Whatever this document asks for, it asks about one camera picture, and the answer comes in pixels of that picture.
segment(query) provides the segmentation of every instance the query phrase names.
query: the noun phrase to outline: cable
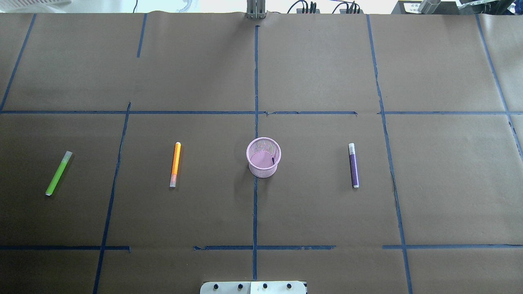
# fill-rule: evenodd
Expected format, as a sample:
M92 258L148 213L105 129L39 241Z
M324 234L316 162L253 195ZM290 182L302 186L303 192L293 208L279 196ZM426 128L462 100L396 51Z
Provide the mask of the cable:
M348 2L348 1L341 1L341 0L331 0L331 1L341 2L340 4L338 4L336 6L336 8L334 8L334 10L332 11L331 14L334 14L336 12L336 9L338 9L338 7L342 4L347 5L347 9L345 10L346 14L358 14L361 11L360 6L356 2Z
M300 3L300 2L301 2L302 5L303 5L303 3L305 3L305 6L306 6L306 8L303 7L303 8L301 9L301 13L305 13L305 11L309 10L309 4L307 3L307 1L305 1L305 0L298 0L298 1L294 2L294 4L292 4L291 8L289 8L289 11L287 11L287 13L291 12L291 9L292 9L296 4L298 4L298 3Z
M334 8L334 10L332 11L331 14L334 14L334 12L336 12L336 9L338 9L338 7L340 7L340 6L343 5L343 4L347 5L347 10L346 10L346 11L348 11L348 10L349 10L349 3L348 3L348 2L341 2L340 4L338 4L338 5Z

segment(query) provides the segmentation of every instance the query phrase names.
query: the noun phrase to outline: blue tape line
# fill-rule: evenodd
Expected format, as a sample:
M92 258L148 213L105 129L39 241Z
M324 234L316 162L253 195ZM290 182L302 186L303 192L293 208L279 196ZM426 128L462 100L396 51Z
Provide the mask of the blue tape line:
M255 119L254 119L254 133L255 138L258 137L258 28L254 28L254 63L256 67L254 68L254 110L255 110Z
M124 115L126 111L98 111L98 110L7 110L3 114L12 115Z
M400 250L400 245L383 245L385 250ZM408 250L415 249L496 249L496 248L510 248L523 249L522 244L441 244L441 245L407 245Z
M501 90L501 85L499 84L499 79L497 78L496 69L494 68L494 64L492 63L492 58L490 55L490 52L487 47L487 43L485 42L485 35L483 34L483 28L481 27L481 21L478 14L476 14L476 22L477 22L477 28L480 31L481 36L481 42L483 43L483 47L485 48L485 53L487 54L488 64L491 67L492 75L494 76L494 81L496 82L497 91L499 92L499 96L501 97L501 101L503 103L503 107L505 108L505 113L507 115L508 124L510 125L510 129L512 130L512 136L514 136L514 140L516 141L516 147L519 152L519 157L521 158L521 161L523 161L523 150L521 149L521 143L519 142L518 134L516 133L516 129L514 128L514 124L512 123L512 117L510 117L510 113L508 111L507 101L505 100L505 95L503 94L503 91Z
M358 115L355 111L274 111L266 115Z
M111 110L6 110L3 114L22 114L22 115L124 115L127 111ZM253 115L254 111L193 111L193 110L134 110L129 112L132 115Z
M502 111L385 111L386 115L505 115Z
M372 53L372 63L374 64L374 76L376 78L376 89L378 90L378 96L380 97L380 110L381 110L381 121L383 123L383 133L385 134L385 145L387 148L387 157L389 158L389 168L392 176L392 183L394 184L394 198L396 200L396 216L398 227L400 229L401 246L403 252L403 263L405 265L405 276L407 279L408 293L412 294L412 282L411 282L411 271L408 266L407 248L405 246L405 234L403 232L403 222L401 218L400 200L397 195L396 188L396 177L394 175L394 165L392 163L392 153L389 144L389 134L387 133L386 118L385 118L385 107L383 105L383 97L381 95L380 84L378 82L378 64L376 62L376 52L374 51L374 40L372 38L372 28L370 25L370 17L367 14L367 27L369 30L370 50Z
M280 245L258 245L259 250L332 250L335 245L303 245L303 246L280 246Z
M252 250L253 247L250 245L245 246L205 246L204 248L200 248L198 246L194 246L195 251L203 251L203 250Z
M140 58L140 54L142 54L142 42L143 42L143 34L145 33L145 23L146 22L147 22L147 13L143 15L142 33L140 34L140 43L138 43L138 53L136 53L137 58Z
M165 111L131 111L132 115L253 115L255 111L195 111L195 110L165 110Z
M258 178L254 177L253 207L253 281L258 279Z
M258 137L258 29L254 27L254 137ZM258 279L258 178L254 177L253 205L253 281Z
M54 250L100 250L101 246L61 246L61 245L6 245L0 246L0 250L37 250L37 251L54 251ZM131 251L129 246L108 246L106 250L123 250Z
M218 250L252 250L253 246L245 245L245 246L229 246L229 245L223 245L223 246L205 246L204 248L200 248L198 246L193 247L195 251L218 251ZM331 250L336 248L335 245L257 245L256 248L258 250Z
M113 250L113 251L125 250L125 251L128 251L129 253L131 253L131 246L105 246L104 250Z
M13 79L15 78L16 71L18 69L18 65L20 64L20 60L22 59L22 54L24 53L24 49L27 45L27 40L29 39L29 35L31 34L32 27L35 24L36 14L33 14L33 18L31 19L31 24L29 25L29 28L27 29L26 38L24 39L24 42L22 44L22 48L20 48L20 53L18 54L18 58L15 62L15 67L13 68L13 72L11 72L11 77L9 78L9 82L7 83L7 87L5 88L4 98L2 99L2 103L0 104L0 111L4 109L5 102L7 100L7 96L9 95L9 90L11 89L11 84L13 83Z
M102 266L102 263L104 262L104 251L105 251L105 244L107 242L107 232L109 231L109 222L111 220L112 204L115 200L116 180L118 178L118 171L120 170L123 141L126 138L127 123L129 122L130 109L131 109L131 103L129 102L129 104L127 105L126 119L125 119L125 122L123 123L122 139L120 140L120 149L118 151L118 160L116 161L115 176L112 180L111 197L109 198L109 208L107 209L107 217L105 219L104 236L101 241L100 256L98 258L98 267L96 269L96 278L95 278L95 285L93 288L93 294L96 294L98 292L98 283L100 282L101 266Z
M4 110L7 115L124 115L122 110ZM254 115L255 111L132 110L132 115ZM265 115L358 115L355 111L259 111ZM523 111L509 111L523 115ZM385 111L386 115L505 115L502 111Z

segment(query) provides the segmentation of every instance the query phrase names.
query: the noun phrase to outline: purple marker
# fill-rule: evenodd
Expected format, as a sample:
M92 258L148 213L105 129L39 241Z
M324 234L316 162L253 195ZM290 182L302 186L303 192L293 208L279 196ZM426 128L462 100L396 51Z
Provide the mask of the purple marker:
M354 148L354 143L349 144L349 161L350 175L353 181L353 188L359 188L358 163L356 162L356 151Z

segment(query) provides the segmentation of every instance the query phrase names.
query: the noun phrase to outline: white surface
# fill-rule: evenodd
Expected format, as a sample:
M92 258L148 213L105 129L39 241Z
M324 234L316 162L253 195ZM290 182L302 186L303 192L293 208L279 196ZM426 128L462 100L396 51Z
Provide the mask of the white surface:
M214 289L214 284L218 284L218 289ZM238 284L242 284L243 288L238 289ZM219 293L306 294L307 288L300 281L206 282L201 285L200 294Z
M187 4L188 0L139 0L138 13L148 13L155 10L165 12L177 12ZM271 12L286 13L295 0L266 0L266 9ZM331 0L317 0L317 8L322 14L329 14L339 2ZM390 14L397 0L360 0L357 3L366 14ZM67 13L131 13L135 0L73 0L72 3L60 5ZM192 0L190 13L229 13L245 12L247 10L246 0Z
M419 12L419 3L403 3L403 6L406 12L421 14L421 12Z

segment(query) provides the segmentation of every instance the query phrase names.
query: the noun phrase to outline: pen holder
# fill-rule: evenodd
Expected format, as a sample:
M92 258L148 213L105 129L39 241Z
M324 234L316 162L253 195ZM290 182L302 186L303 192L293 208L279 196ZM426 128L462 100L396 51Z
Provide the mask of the pen holder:
M281 158L280 146L271 138L254 139L247 147L247 161L253 175L267 178L276 172Z

